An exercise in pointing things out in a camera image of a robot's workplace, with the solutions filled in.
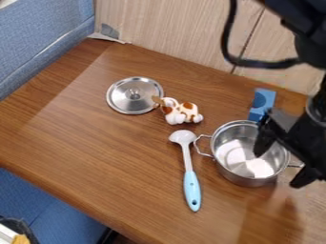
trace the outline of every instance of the pot handle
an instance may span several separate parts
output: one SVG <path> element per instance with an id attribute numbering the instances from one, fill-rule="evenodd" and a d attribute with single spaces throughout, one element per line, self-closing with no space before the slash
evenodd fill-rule
<path id="1" fill-rule="evenodd" d="M 211 135 L 200 134 L 200 135 L 196 138 L 196 140 L 194 141 L 194 147 L 195 147 L 195 149 L 197 150 L 198 154 L 200 154 L 200 155 L 202 155 L 202 156 L 208 156 L 208 157 L 214 158 L 212 155 L 207 154 L 207 153 L 203 153 L 203 152 L 200 151 L 200 149 L 199 149 L 199 147 L 198 147 L 198 145 L 197 145 L 197 142 L 198 142 L 198 141 L 200 140 L 200 138 L 202 138 L 202 137 L 212 138 Z"/>
<path id="2" fill-rule="evenodd" d="M 290 163 L 288 164 L 289 168 L 303 168 L 304 164 L 300 161 L 290 161 Z"/>

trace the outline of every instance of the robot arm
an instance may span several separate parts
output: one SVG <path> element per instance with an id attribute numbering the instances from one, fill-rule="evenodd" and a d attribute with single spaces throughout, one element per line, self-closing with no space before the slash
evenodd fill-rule
<path id="1" fill-rule="evenodd" d="M 281 24 L 295 35 L 298 58 L 267 62 L 235 57 L 229 53 L 228 42 L 236 16 L 237 0 L 231 7 L 221 39 L 224 57 L 234 65 L 257 69 L 287 69 L 307 63 L 326 69 L 326 0 L 256 0 L 281 18 Z M 326 180 L 326 76 L 320 91 L 311 99 L 300 117 L 270 109 L 258 123 L 254 154 L 261 156 L 274 142 L 298 157 L 305 167 L 290 185 L 301 188 L 315 180 Z"/>

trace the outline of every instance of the black cable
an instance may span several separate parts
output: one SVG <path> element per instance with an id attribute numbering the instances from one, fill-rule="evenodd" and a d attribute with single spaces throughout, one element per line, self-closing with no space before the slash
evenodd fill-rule
<path id="1" fill-rule="evenodd" d="M 229 44 L 230 34 L 234 26 L 235 16 L 237 13 L 236 1 L 237 0 L 230 0 L 230 11 L 221 38 L 221 49 L 224 58 L 226 60 L 228 60 L 231 64 L 240 67 L 267 69 L 267 70 L 288 69 L 294 65 L 298 65 L 302 63 L 298 58 L 288 58 L 280 61 L 269 62 L 269 61 L 259 61 L 259 60 L 235 57 L 234 55 L 230 54 L 228 44 Z"/>

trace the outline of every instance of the blue handle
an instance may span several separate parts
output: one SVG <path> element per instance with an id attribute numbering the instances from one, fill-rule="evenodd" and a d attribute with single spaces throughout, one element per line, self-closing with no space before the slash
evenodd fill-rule
<path id="1" fill-rule="evenodd" d="M 199 182 L 195 172 L 185 172 L 183 179 L 183 190 L 185 191 L 186 200 L 192 211 L 197 212 L 201 205 L 201 193 Z"/>

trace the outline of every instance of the wooden table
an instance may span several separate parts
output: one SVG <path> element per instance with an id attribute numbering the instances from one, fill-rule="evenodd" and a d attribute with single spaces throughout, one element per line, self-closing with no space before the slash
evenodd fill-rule
<path id="1" fill-rule="evenodd" d="M 110 109 L 107 88 L 137 75 L 196 103 L 205 120 L 170 126 L 159 110 L 131 116 Z M 169 135 L 211 134 L 247 118 L 256 87 L 277 91 L 277 107 L 302 111 L 306 98 L 298 93 L 132 45 L 86 40 L 1 103 L 1 167 L 139 243 L 326 243 L 326 185 L 290 189 L 296 170 L 287 169 L 274 188 L 241 188 L 193 150 L 202 208 L 192 213 L 185 203 L 181 150 Z"/>

